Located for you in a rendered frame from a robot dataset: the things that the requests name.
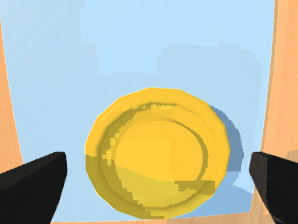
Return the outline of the yellow plate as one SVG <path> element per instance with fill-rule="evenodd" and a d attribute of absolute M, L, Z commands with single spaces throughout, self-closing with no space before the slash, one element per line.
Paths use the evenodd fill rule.
<path fill-rule="evenodd" d="M 230 151 L 209 103 L 180 88 L 148 87 L 118 97 L 94 121 L 85 172 L 114 210 L 169 220 L 213 197 Z"/>

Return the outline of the light blue mat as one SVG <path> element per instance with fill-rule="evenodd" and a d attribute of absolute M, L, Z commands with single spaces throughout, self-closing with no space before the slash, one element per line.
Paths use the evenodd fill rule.
<path fill-rule="evenodd" d="M 250 212 L 261 149 L 274 0 L 0 0 L 1 37 L 23 164 L 65 152 L 56 222 L 140 221 L 98 196 L 85 172 L 94 121 L 120 96 L 180 88 L 225 125 L 216 193 L 173 218 Z"/>

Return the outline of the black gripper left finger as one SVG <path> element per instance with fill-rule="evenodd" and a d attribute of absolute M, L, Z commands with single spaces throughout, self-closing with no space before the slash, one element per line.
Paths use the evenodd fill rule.
<path fill-rule="evenodd" d="M 0 224 L 51 224 L 67 172 L 65 152 L 1 172 Z"/>

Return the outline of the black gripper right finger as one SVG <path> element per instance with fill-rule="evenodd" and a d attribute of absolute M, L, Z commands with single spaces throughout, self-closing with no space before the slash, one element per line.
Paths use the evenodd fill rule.
<path fill-rule="evenodd" d="M 249 175 L 275 224 L 298 224 L 298 163 L 253 152 Z"/>

